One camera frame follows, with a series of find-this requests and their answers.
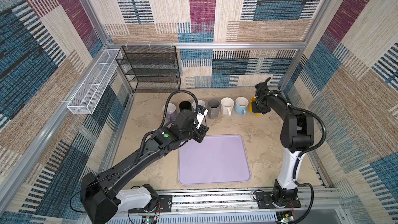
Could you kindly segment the lavender purple mug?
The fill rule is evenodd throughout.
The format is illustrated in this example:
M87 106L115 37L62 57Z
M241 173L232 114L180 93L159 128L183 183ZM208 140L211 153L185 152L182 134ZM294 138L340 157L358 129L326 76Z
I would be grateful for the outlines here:
M165 122L174 121L177 117L176 105L169 103L167 109L165 109L165 107L166 105L162 107L162 112L166 113Z

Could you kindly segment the yellow mug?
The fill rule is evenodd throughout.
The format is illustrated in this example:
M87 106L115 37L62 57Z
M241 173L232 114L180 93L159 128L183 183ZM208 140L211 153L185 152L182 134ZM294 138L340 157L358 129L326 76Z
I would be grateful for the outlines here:
M256 102L256 97L253 96L253 97L251 98L251 103L250 103L250 105L249 105L249 111L250 111L251 113L253 113L255 116L260 116L260 114L255 113L255 111L254 111L255 102Z

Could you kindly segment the lavender silicone tray mat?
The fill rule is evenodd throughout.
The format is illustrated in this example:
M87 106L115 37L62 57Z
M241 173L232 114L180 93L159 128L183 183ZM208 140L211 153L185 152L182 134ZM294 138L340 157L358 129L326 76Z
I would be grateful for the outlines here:
M182 185L240 183L251 179L244 140L238 134L206 136L179 149Z

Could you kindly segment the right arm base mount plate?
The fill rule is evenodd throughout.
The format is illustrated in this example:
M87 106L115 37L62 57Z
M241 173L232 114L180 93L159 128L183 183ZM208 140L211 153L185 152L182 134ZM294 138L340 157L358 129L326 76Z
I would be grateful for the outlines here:
M302 205L298 197L280 198L276 200L273 193L269 191L256 191L253 194L259 209L277 209L277 208L301 208Z

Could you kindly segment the aluminium front rail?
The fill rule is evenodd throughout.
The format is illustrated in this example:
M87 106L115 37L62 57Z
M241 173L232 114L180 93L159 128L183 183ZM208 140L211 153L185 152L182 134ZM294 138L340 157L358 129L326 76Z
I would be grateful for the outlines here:
M311 198L310 189L298 191L301 207L260 209L253 188L162 190L172 202L157 219L159 224L276 224L286 215L301 217ZM336 188L314 187L314 203L304 224L353 224L354 220Z

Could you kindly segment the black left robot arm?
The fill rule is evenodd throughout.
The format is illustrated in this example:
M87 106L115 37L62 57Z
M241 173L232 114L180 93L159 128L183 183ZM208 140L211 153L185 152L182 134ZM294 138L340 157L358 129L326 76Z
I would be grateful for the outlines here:
M124 186L150 164L194 140L201 143L209 128L199 122L192 111L180 112L169 127L151 131L141 148L110 169L94 175L88 173L81 181L80 202L94 224L105 224L115 214L131 209L151 213L157 209L158 193L149 184L131 190Z

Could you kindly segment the teal blue patterned mug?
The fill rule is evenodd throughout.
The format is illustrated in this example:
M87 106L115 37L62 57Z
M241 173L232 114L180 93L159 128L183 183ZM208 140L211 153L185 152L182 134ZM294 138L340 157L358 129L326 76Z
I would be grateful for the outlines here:
M197 107L196 101L192 102L192 111L195 112L195 110L198 108L199 112L202 113L203 110L205 109L205 102L203 100L198 100L199 106Z

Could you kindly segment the grey mug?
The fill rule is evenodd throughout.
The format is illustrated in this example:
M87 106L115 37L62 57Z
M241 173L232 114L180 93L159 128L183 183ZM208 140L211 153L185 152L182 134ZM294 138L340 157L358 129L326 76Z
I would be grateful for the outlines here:
M216 119L220 111L220 102L217 99L211 99L208 101L208 117L210 119Z

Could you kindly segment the white mug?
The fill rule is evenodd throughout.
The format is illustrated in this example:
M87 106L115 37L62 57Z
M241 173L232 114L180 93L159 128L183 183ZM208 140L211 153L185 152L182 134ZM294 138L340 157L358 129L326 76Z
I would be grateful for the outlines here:
M234 100L230 97L224 97L221 100L221 113L225 116L230 117L232 115L232 110L234 107Z

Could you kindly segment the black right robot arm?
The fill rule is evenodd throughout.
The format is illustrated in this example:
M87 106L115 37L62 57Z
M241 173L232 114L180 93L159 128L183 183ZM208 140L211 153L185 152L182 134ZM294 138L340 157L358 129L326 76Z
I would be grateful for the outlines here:
M293 106L277 90L270 90L267 81L256 86L255 101L251 103L255 114L266 114L274 110L283 120L280 141L284 147L281 172L275 180L272 204L277 208L289 206L297 197L297 177L302 164L299 154L314 143L314 117Z

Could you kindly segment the light blue mug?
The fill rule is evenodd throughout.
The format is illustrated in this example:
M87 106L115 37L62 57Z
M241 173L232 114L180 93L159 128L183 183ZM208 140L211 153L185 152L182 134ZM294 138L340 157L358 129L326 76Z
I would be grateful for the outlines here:
M243 96L236 98L234 110L238 115L246 115L248 110L249 100Z

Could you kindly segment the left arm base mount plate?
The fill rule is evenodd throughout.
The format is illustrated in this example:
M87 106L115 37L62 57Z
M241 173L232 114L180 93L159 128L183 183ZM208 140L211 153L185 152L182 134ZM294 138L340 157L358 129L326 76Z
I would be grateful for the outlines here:
M149 206L143 209L134 208L128 210L129 214L169 213L172 210L173 196L159 195L156 200L151 200Z

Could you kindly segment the black mug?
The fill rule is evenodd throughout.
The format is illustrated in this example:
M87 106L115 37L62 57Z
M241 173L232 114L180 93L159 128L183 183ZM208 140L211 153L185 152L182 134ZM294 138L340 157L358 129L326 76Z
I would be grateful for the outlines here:
M182 112L183 110L192 111L192 103L189 101L182 101L179 103L179 110Z

